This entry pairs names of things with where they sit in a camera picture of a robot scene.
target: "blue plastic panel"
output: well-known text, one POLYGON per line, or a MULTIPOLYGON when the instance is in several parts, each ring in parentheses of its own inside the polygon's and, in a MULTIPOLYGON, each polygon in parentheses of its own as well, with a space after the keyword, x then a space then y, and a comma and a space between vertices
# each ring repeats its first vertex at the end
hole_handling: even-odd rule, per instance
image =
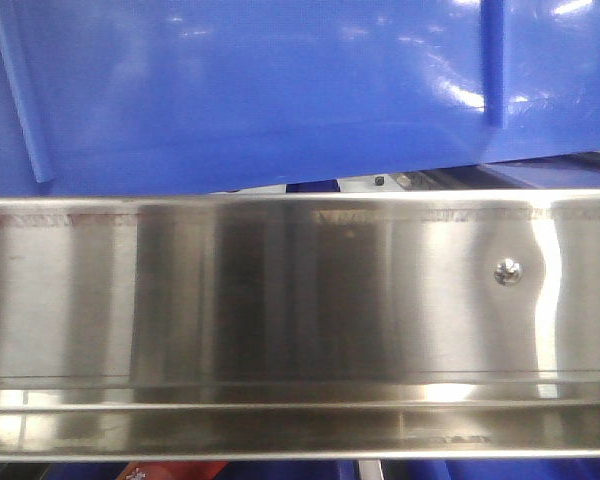
POLYGON ((231 462, 215 480, 357 480, 352 461, 231 462))
POLYGON ((600 0, 483 3, 0 0, 0 194, 600 149, 600 0))
POLYGON ((56 463, 49 467, 42 480, 115 480, 126 465, 126 463, 56 463))
POLYGON ((600 459, 420 460, 407 470, 417 480, 599 480, 600 459))

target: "brushed metal surface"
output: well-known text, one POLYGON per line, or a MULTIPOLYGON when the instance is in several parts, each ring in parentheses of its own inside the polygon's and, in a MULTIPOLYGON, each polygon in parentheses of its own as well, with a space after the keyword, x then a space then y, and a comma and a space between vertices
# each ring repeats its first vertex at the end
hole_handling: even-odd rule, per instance
POLYGON ((380 460, 358 460, 360 480, 385 480, 380 460))
POLYGON ((600 191, 0 199, 0 458, 515 455, 600 455, 600 191))

